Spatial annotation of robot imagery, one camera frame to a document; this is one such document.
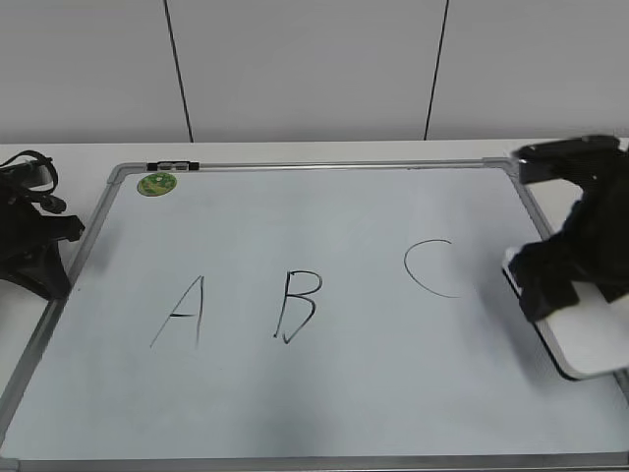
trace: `whiteboard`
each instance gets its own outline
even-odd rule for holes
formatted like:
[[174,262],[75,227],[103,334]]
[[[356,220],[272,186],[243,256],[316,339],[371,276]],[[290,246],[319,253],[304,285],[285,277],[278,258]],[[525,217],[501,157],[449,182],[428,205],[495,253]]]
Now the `whiteboard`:
[[[144,175],[120,186],[4,457],[627,449],[614,380],[560,377],[501,274],[539,239],[503,171],[190,172],[150,198]],[[278,329],[285,294],[303,298]]]

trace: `black object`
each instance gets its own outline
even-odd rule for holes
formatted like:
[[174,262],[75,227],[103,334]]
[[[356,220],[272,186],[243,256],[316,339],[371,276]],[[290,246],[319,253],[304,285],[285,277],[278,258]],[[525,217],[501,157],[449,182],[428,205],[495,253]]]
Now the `black object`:
[[[9,166],[18,157],[34,160]],[[40,185],[47,171],[52,185]],[[22,285],[47,300],[65,298],[70,281],[61,264],[58,241],[77,241],[85,229],[76,216],[42,216],[33,206],[59,214],[66,203],[52,196],[59,177],[52,159],[25,150],[0,165],[0,278]]]
[[594,283],[609,303],[629,292],[629,155],[619,145],[586,136],[515,152],[521,183],[565,179],[583,189],[561,230],[509,264],[530,322],[577,305],[573,281]]

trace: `green sticker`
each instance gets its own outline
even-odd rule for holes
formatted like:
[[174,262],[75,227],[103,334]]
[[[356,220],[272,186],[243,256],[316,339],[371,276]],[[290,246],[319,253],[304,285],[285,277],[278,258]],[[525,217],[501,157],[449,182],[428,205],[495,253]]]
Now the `green sticker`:
[[157,172],[141,179],[138,183],[138,192],[146,197],[159,197],[175,188],[177,179],[172,174]]

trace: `black cable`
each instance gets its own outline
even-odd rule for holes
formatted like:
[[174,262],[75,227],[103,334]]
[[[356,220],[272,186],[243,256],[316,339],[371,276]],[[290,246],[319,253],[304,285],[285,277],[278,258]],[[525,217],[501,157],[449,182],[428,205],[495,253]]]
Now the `black cable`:
[[[3,175],[2,168],[8,166],[16,159],[23,156],[32,157],[39,165],[42,165],[46,168],[46,170],[50,174],[50,178],[52,179],[52,187],[45,190],[31,190],[28,187],[16,183],[9,177]],[[57,169],[55,169],[55,166],[52,165],[52,159],[50,157],[46,157],[41,152],[37,152],[36,150],[23,150],[22,152],[19,152],[18,154],[0,164],[0,184],[10,188],[17,195],[31,202],[39,203],[41,207],[46,211],[50,211],[52,213],[60,213],[66,209],[66,204],[63,200],[57,197],[53,197],[51,195],[59,185],[59,174],[57,174]]]

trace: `black line on wall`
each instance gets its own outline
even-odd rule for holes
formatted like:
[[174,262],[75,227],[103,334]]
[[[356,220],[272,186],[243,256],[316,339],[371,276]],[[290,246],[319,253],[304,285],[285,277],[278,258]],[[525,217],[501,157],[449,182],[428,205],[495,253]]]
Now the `black line on wall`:
[[186,101],[186,92],[184,91],[184,81],[181,78],[181,69],[179,67],[179,56],[177,55],[177,46],[175,44],[175,36],[173,35],[173,24],[170,20],[170,11],[168,10],[168,0],[164,1],[164,13],[166,14],[166,23],[168,24],[168,33],[170,34],[170,47],[173,50],[173,59],[175,60],[175,70],[177,71],[177,81],[179,82],[179,92],[181,93],[181,101],[184,104],[184,116],[186,117],[186,126],[188,126],[188,139],[191,143],[195,141],[193,137],[193,127],[190,124],[190,114],[188,113],[188,102]]
[[424,141],[429,135],[430,115],[432,114],[432,101],[434,100],[434,90],[436,89],[436,78],[439,74],[439,61],[441,60],[441,49],[443,47],[443,37],[445,36],[445,22],[448,20],[448,10],[450,8],[450,0],[445,0],[445,8],[443,10],[443,24],[441,25],[441,36],[439,38],[439,47],[436,51],[436,63],[434,64],[434,76],[432,77],[432,89],[430,90],[429,112],[426,117],[426,128],[424,129]]

